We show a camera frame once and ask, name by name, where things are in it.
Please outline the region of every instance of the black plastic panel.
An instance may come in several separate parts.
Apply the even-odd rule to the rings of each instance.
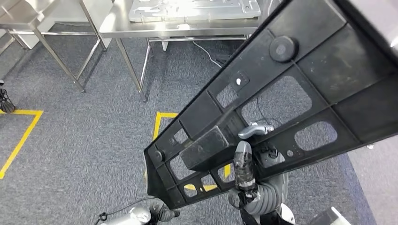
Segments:
[[[255,122],[245,120],[250,112],[257,120],[263,117],[260,119],[277,124],[268,135],[248,139],[254,153],[275,148],[285,158],[284,162],[268,168],[261,168],[255,162],[257,180],[316,163],[398,132],[397,61],[387,52],[388,48],[381,47],[384,43],[375,42],[378,36],[364,32],[374,29],[363,24],[357,12],[337,5],[348,6],[344,0],[282,2],[145,149],[149,195],[159,197],[175,209],[233,187],[234,181],[224,182],[218,170],[232,162],[239,142],[238,132],[248,122]],[[279,63],[271,59],[269,46],[278,36],[288,36],[297,42],[298,54],[291,61]],[[241,79],[241,85],[235,83],[237,78]],[[288,98],[282,100],[290,105],[294,102],[308,106],[280,121],[263,115],[266,110],[260,108],[258,97],[272,97],[265,95],[277,93],[275,87],[283,85],[281,81],[292,87],[290,95],[283,94]],[[294,98],[301,95],[299,92],[305,93],[303,102],[299,97]],[[186,133],[185,141],[176,141],[178,132]],[[312,139],[319,141],[308,143]],[[196,172],[178,179],[170,168],[170,162],[177,156]],[[202,183],[201,179],[207,175],[216,188]],[[188,196],[184,191],[186,185],[194,186],[197,194]]]

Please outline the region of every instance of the black cable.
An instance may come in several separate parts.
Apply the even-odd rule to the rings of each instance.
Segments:
[[[260,98],[260,96],[261,96],[261,95],[258,95],[258,96],[257,96],[256,101],[257,101],[257,108],[259,109],[259,112],[260,112],[262,118],[259,119],[259,120],[257,120],[257,121],[255,121],[255,122],[258,122],[258,121],[260,121],[260,120],[265,120],[268,124],[271,125],[271,123],[270,123],[268,120],[274,120],[274,121],[276,121],[276,122],[279,123],[279,126],[281,126],[283,123],[282,123],[280,120],[278,120],[278,119],[276,119],[276,118],[267,118],[267,117],[264,116],[264,114],[262,114],[262,111],[261,111],[261,109],[260,109],[260,104],[259,104],[259,98]]]
[[[139,203],[139,202],[142,202],[142,201],[145,201],[145,200],[148,200],[148,199],[154,199],[154,198],[157,198],[157,197],[155,197],[155,196],[145,197],[145,198],[139,199],[139,200],[137,200],[135,202],[132,202],[132,203],[126,205],[125,207],[123,207],[123,208],[121,208],[119,210],[116,210],[116,211],[113,211],[113,212],[110,212],[110,213],[103,212],[103,213],[98,215],[99,219],[97,220],[97,222],[94,225],[97,225],[100,221],[106,221],[108,219],[108,216],[113,215],[115,213],[118,213],[120,211],[123,211],[126,208],[128,208],[128,207],[130,207],[130,206],[132,206],[132,205],[134,205],[136,203]]]

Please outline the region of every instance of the rectangular cutout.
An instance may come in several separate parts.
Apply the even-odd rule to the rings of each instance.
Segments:
[[[248,124],[257,122],[279,127],[311,107],[311,98],[297,80],[284,76],[243,106],[242,116]]]
[[[186,167],[185,163],[183,162],[183,159],[179,155],[170,161],[170,168],[173,171],[174,175],[179,180],[195,172],[193,170],[189,170]]]
[[[216,98],[220,105],[226,108],[237,98],[237,94],[232,88],[232,84],[228,84],[228,86],[226,86],[220,93],[217,94]]]
[[[337,132],[327,122],[316,122],[294,135],[297,145],[304,151],[311,151],[337,140]]]

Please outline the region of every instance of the stainless steel table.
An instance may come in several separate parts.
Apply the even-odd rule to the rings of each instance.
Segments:
[[[99,32],[104,38],[115,38],[123,59],[127,64],[130,75],[142,98],[146,67],[151,51],[151,42],[155,41],[194,41],[194,40],[246,40],[247,35],[253,33],[258,25],[257,18],[232,19],[212,21],[185,21],[185,22],[130,22],[129,11],[132,0],[115,0],[109,15],[102,23]],[[122,38],[146,38],[147,49],[144,68],[141,77],[134,72],[129,56],[124,48]]]
[[[83,2],[80,0],[80,6],[82,7],[84,14],[86,15],[91,27],[94,32],[40,32],[38,26],[41,22],[47,18],[52,11],[57,7],[60,0],[3,0],[0,1],[2,7],[0,8],[0,29],[5,29],[11,36],[13,36],[22,46],[24,43],[19,40],[16,34],[34,34],[38,37],[44,47],[51,53],[54,59],[58,62],[65,73],[72,79],[72,82],[77,88],[84,92],[84,88],[79,83],[80,75],[90,61],[92,55],[97,49],[98,45],[101,44],[102,48],[106,50],[105,44],[103,43],[102,37],[96,29],[90,14]],[[74,75],[69,68],[62,62],[57,53],[52,49],[49,43],[46,41],[44,35],[66,35],[66,36],[96,36],[97,42],[90,51],[89,56],[84,61],[77,75]]]

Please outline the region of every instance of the white object on floor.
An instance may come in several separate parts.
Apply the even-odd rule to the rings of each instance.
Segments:
[[[257,0],[135,0],[132,22],[246,19],[260,16]]]

